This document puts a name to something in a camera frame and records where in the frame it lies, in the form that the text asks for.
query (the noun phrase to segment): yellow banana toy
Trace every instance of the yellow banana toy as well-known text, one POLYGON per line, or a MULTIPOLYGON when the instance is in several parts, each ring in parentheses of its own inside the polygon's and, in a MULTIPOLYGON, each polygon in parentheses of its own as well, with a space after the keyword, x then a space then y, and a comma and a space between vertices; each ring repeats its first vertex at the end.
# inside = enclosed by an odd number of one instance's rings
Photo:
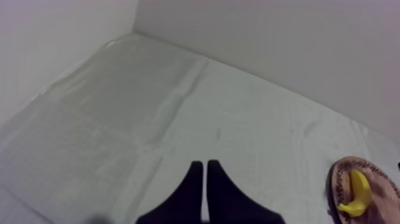
POLYGON ((348 213, 351 217, 362 215, 372 202, 372 192, 367 178, 358 170, 350 171, 351 186, 354 199, 347 205, 339 204, 337 209, 348 213))

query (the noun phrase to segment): banana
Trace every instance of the banana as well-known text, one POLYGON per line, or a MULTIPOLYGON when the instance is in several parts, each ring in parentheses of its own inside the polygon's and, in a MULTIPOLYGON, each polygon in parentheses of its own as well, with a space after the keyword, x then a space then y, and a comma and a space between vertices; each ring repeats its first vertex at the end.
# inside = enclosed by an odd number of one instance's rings
POLYGON ((367 178, 360 171, 350 170, 350 179, 354 199, 347 205, 339 204, 337 209, 348 213, 351 217, 358 217, 372 202, 372 192, 367 178))

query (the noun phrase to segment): white wall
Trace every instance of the white wall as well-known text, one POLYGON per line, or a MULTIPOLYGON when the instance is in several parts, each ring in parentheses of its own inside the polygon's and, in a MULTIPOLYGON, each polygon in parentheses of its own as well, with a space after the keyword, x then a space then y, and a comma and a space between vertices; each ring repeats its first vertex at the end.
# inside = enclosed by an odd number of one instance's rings
POLYGON ((135 29, 322 103, 400 142, 400 2, 140 0, 135 29))
POLYGON ((0 0, 0 124, 133 27, 137 0, 0 0))

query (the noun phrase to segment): floor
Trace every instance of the floor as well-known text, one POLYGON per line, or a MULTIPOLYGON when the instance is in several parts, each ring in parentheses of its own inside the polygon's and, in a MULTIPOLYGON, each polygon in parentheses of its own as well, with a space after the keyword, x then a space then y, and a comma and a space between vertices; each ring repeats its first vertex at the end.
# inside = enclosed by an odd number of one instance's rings
MULTIPOLYGON (((266 80, 134 34, 110 42, 0 130, 0 222, 134 223, 190 162, 219 159, 287 223, 333 223, 331 165, 355 155, 398 185, 400 149, 266 80)), ((203 219, 208 219, 206 203, 203 219)))

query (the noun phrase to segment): white sheet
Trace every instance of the white sheet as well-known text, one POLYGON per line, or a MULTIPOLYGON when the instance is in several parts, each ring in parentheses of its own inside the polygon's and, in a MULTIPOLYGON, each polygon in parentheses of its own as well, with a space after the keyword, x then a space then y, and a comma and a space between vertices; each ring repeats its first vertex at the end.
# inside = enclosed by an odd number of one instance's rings
MULTIPOLYGON (((251 74, 141 35, 108 44, 0 131, 0 183, 54 223, 131 223, 192 160, 219 159, 287 223, 332 223, 330 166, 400 151, 366 127, 251 74)), ((207 219, 204 201, 203 218, 207 219)))

